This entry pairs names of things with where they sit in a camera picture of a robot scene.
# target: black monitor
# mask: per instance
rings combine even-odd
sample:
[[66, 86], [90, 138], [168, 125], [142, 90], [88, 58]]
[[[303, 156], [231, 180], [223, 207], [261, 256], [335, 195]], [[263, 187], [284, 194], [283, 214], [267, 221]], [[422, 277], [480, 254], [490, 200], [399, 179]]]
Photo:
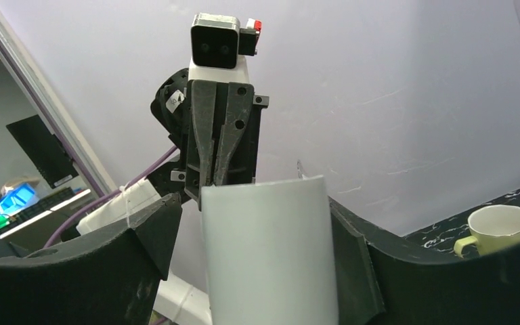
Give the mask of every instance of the black monitor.
[[11, 123], [7, 129], [51, 188], [79, 175], [57, 137], [49, 132], [39, 115]]

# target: black marble surface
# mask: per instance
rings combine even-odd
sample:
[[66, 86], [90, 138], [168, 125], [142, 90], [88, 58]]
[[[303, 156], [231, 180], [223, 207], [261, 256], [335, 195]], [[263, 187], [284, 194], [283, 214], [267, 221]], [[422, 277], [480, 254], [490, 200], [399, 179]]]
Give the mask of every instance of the black marble surface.
[[[454, 254], [455, 241], [470, 235], [467, 217], [469, 217], [473, 211], [491, 204], [507, 204], [520, 207], [520, 189], [437, 222], [417, 232], [413, 232], [404, 238], [425, 248]], [[465, 258], [476, 256], [478, 256], [478, 254], [474, 246], [468, 246], [464, 249]]]

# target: yellow mug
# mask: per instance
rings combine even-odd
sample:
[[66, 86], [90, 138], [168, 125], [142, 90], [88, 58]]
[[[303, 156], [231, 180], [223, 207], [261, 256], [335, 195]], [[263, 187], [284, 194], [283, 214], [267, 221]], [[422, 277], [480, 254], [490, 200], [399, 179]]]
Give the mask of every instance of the yellow mug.
[[467, 223], [471, 236], [454, 245], [459, 257], [463, 257], [463, 248], [468, 245], [475, 245], [479, 254], [484, 255], [520, 242], [520, 207], [490, 205], [471, 213]]

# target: camera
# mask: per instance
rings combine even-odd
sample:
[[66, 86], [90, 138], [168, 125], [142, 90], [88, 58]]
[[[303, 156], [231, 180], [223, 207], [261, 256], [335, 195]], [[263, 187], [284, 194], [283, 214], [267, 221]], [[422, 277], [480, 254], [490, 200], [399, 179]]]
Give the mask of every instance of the camera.
[[234, 69], [238, 55], [255, 55], [261, 23], [249, 20], [248, 24], [250, 26], [240, 28], [240, 21], [235, 17], [197, 14], [190, 29], [194, 64]]

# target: cup rim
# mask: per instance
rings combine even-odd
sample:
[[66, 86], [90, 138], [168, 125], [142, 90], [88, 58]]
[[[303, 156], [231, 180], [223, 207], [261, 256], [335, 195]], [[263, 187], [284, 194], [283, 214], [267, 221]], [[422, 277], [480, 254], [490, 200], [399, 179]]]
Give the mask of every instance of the cup rim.
[[469, 226], [469, 230], [471, 230], [472, 232], [476, 232], [480, 235], [484, 235], [484, 236], [489, 236], [489, 237], [505, 237], [505, 236], [515, 236], [517, 234], [520, 234], [520, 230], [518, 232], [513, 232], [513, 233], [510, 233], [510, 234], [503, 234], [503, 235], [495, 235], [495, 234], [486, 234], [485, 232], [478, 232], [477, 230], [473, 229], [473, 226], [471, 225], [471, 218], [473, 217], [473, 215], [477, 212], [480, 212], [482, 210], [489, 210], [489, 209], [492, 209], [492, 208], [498, 208], [498, 207], [508, 207], [510, 209], [515, 209], [515, 210], [519, 210], [520, 211], [520, 207], [518, 207], [517, 205], [507, 205], [507, 204], [493, 204], [493, 205], [487, 205], [486, 207], [483, 207], [483, 208], [480, 208], [480, 209], [477, 209], [475, 211], [473, 211], [469, 217], [467, 217], [467, 225]]

